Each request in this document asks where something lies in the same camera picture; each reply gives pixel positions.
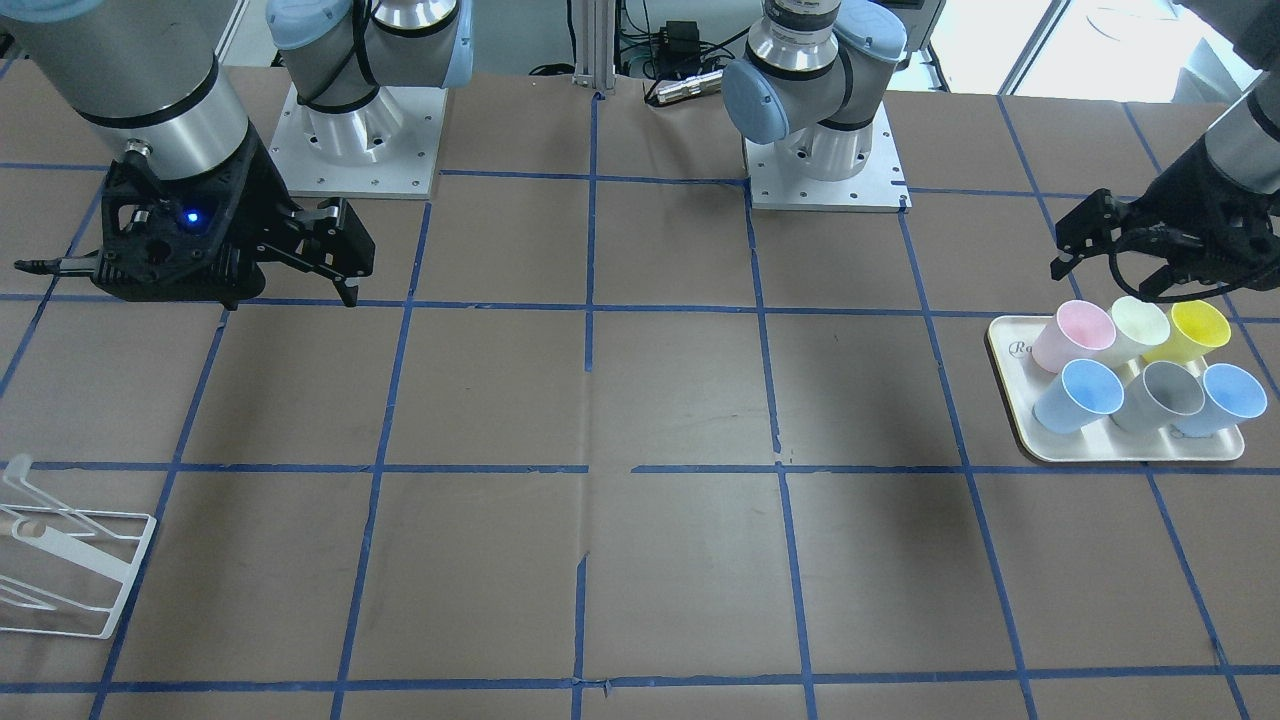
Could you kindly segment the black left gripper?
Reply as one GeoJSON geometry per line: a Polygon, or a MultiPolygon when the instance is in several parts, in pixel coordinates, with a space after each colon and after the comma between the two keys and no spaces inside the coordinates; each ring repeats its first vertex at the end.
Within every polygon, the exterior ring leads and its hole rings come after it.
{"type": "Polygon", "coordinates": [[[1087,260],[1114,281],[1139,283],[1160,301],[1175,284],[1225,284],[1210,295],[1277,288],[1277,236],[1268,211],[1277,193],[1256,193],[1222,176],[1199,138],[1135,201],[1135,225],[1117,231],[1126,204],[1096,190],[1056,222],[1050,277],[1064,281],[1087,260]]]}

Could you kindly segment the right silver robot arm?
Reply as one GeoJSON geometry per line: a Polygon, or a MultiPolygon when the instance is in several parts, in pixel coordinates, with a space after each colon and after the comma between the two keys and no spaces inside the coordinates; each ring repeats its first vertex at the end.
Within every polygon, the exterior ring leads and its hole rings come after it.
{"type": "Polygon", "coordinates": [[[280,263],[355,306],[376,246],[348,195],[429,195],[443,100],[474,73],[472,5],[270,1],[265,20],[294,91],[271,142],[187,1],[5,1],[3,26],[111,151],[99,249],[15,269],[233,310],[280,263]]]}

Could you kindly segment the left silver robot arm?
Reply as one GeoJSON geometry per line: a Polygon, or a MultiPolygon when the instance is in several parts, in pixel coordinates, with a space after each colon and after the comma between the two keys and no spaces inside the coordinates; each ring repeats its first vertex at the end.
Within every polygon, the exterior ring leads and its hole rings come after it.
{"type": "MultiPolygon", "coordinates": [[[[1202,283],[1202,299],[1277,287],[1277,4],[1190,1],[1260,77],[1138,200],[1096,190],[1055,227],[1061,279],[1105,255],[1116,284],[1152,304],[1202,283]]],[[[767,1],[742,58],[724,70],[724,108],[741,136],[771,145],[874,119],[906,49],[902,22],[873,1],[767,1]]]]}

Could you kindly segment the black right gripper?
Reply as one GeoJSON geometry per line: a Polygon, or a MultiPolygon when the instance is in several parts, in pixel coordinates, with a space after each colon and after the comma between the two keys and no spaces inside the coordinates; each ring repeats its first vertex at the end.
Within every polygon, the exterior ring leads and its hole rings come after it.
{"type": "Polygon", "coordinates": [[[356,307],[374,272],[376,246],[351,202],[298,210],[253,129],[225,161],[184,179],[156,178],[147,160],[113,161],[101,223],[90,279],[125,301],[233,309],[264,291],[264,261],[319,274],[356,307]]]}

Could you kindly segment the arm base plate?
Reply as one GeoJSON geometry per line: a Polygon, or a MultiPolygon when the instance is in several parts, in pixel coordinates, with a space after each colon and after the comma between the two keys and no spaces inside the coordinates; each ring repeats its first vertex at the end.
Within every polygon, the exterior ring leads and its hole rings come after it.
{"type": "Polygon", "coordinates": [[[886,105],[869,126],[822,124],[768,145],[742,141],[754,208],[897,213],[911,206],[886,105]]]}
{"type": "Polygon", "coordinates": [[[298,197],[428,200],[448,97],[444,88],[383,87],[362,108],[324,113],[291,90],[268,151],[298,197]]]}

